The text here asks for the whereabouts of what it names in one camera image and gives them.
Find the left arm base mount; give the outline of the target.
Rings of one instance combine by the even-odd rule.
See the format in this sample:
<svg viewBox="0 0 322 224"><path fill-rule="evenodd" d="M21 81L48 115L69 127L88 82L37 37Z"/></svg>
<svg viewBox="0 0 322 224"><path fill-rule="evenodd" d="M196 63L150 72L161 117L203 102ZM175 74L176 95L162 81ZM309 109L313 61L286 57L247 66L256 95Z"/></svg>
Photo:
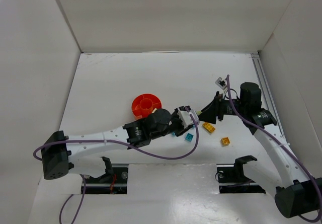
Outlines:
<svg viewBox="0 0 322 224"><path fill-rule="evenodd" d="M128 183L128 164L113 164L107 157L101 157L105 172L98 177L85 178L85 194L126 194Z"/></svg>

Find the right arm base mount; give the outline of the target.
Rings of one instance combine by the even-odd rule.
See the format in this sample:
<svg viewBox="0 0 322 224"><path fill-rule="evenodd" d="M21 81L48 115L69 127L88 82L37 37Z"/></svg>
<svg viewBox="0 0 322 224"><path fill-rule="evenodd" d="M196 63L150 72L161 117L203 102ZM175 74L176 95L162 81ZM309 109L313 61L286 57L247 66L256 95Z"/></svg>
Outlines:
<svg viewBox="0 0 322 224"><path fill-rule="evenodd" d="M235 159L233 164L217 164L215 180L219 184L220 194L266 193L256 182L244 175L243 166L251 161L257 159L253 156L244 156Z"/></svg>

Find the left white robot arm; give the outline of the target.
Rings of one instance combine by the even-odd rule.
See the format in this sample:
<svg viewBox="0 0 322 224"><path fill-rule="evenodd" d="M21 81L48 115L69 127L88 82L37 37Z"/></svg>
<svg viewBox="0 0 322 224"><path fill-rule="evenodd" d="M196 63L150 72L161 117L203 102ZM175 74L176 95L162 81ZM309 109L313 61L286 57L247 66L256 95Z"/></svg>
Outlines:
<svg viewBox="0 0 322 224"><path fill-rule="evenodd" d="M189 106L179 107L170 113L157 109L146 118L127 123L113 130L89 135L65 135L62 130L54 132L40 147L43 177L56 180L68 173L99 178L112 175L112 164L108 157L98 161L86 157L114 150L136 150L142 152L152 140L168 134L181 136L197 127L199 118Z"/></svg>

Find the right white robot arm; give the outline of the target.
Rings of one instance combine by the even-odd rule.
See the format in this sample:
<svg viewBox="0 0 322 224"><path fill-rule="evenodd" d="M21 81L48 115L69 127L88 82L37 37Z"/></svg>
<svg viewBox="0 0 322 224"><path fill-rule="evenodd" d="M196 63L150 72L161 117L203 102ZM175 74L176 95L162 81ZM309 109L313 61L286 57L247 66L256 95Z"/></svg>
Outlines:
<svg viewBox="0 0 322 224"><path fill-rule="evenodd" d="M225 115L239 117L252 136L262 145L278 174L261 170L258 159L244 156L235 159L230 167L219 167L220 183L244 183L254 181L269 193L285 218L298 216L315 223L321 220L321 178L314 178L299 161L281 135L272 113L262 108L262 92L255 83L245 82L240 94L233 99L226 80L219 79L214 99L201 110L199 119L215 124Z"/></svg>

